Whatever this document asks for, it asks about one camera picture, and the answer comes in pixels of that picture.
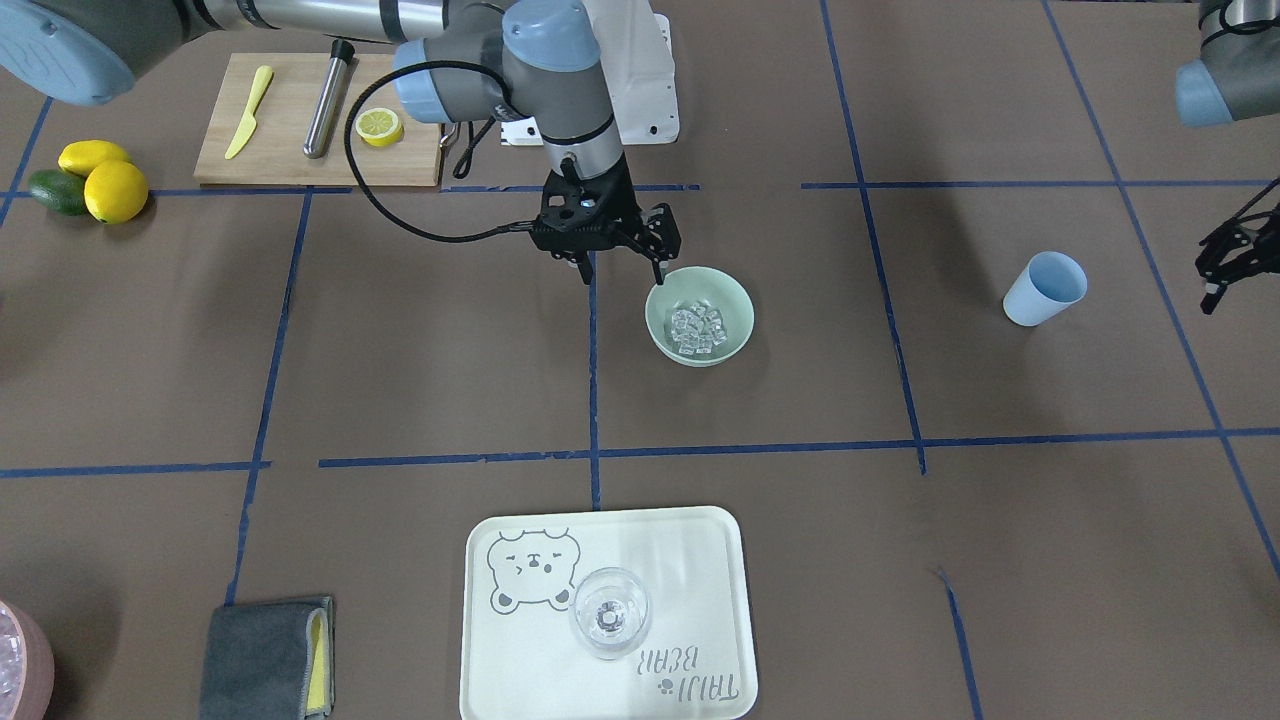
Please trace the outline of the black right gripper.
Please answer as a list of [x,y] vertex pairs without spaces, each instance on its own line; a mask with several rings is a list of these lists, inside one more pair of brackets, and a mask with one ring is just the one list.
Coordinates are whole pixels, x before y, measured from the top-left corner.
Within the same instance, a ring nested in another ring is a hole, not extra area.
[[561,161],[543,186],[529,233],[541,251],[572,259],[585,286],[595,279],[591,251],[631,249],[650,263],[654,283],[663,286],[682,246],[669,204],[640,210],[626,160],[593,178],[575,160]]

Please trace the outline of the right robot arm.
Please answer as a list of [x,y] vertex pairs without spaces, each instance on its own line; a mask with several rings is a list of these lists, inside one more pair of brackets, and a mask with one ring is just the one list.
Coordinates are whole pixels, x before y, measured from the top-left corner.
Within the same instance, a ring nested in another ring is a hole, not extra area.
[[422,123],[532,119],[550,160],[539,213],[489,229],[535,246],[594,279],[591,255],[631,249],[662,284],[681,237],[667,204],[637,205],[605,45],[581,1],[5,1],[3,67],[32,88],[101,105],[178,49],[215,32],[306,29],[394,47],[344,119],[393,86]]

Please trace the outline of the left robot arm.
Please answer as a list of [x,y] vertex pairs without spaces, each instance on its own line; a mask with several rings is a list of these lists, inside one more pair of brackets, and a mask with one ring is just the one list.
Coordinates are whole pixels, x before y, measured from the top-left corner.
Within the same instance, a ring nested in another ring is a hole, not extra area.
[[[1199,54],[1175,74],[1179,120],[1190,128],[1275,117],[1279,111],[1279,4],[1202,1]],[[1196,269],[1204,282],[1199,309],[1215,313],[1228,290],[1244,279],[1279,272],[1277,197],[1270,181],[1199,242]]]

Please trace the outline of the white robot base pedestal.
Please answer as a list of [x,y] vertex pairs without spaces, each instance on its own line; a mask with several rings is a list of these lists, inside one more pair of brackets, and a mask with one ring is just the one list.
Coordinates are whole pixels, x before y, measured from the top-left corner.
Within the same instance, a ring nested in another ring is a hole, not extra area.
[[649,1],[582,1],[622,149],[669,145],[681,119],[671,27]]

